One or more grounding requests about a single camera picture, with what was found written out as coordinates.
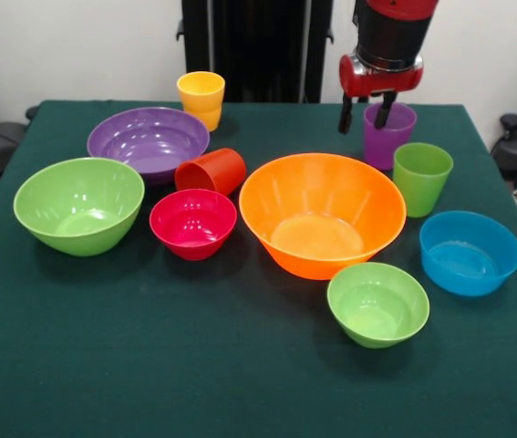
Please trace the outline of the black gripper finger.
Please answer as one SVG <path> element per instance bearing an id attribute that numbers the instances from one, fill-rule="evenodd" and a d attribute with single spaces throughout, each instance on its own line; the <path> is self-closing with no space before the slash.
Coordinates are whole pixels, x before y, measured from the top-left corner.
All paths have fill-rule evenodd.
<path id="1" fill-rule="evenodd" d="M 353 98 L 346 93 L 343 94 L 342 109 L 338 123 L 338 131 L 341 134 L 348 134 L 352 122 Z"/>
<path id="2" fill-rule="evenodd" d="M 383 101 L 377 110 L 377 116 L 374 121 L 374 126 L 377 130 L 382 130 L 388 121 L 391 107 L 395 101 L 395 92 L 386 91 L 383 93 Z"/>

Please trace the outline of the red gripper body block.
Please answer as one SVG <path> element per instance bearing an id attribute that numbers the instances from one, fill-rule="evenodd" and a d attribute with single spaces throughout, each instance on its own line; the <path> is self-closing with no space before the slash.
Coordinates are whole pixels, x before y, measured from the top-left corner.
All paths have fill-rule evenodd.
<path id="1" fill-rule="evenodd" d="M 349 98 L 364 98 L 384 92 L 406 92 L 415 89 L 423 76 L 424 63 L 416 56 L 412 67 L 390 72 L 363 64 L 355 55 L 344 55 L 339 61 L 339 81 Z"/>

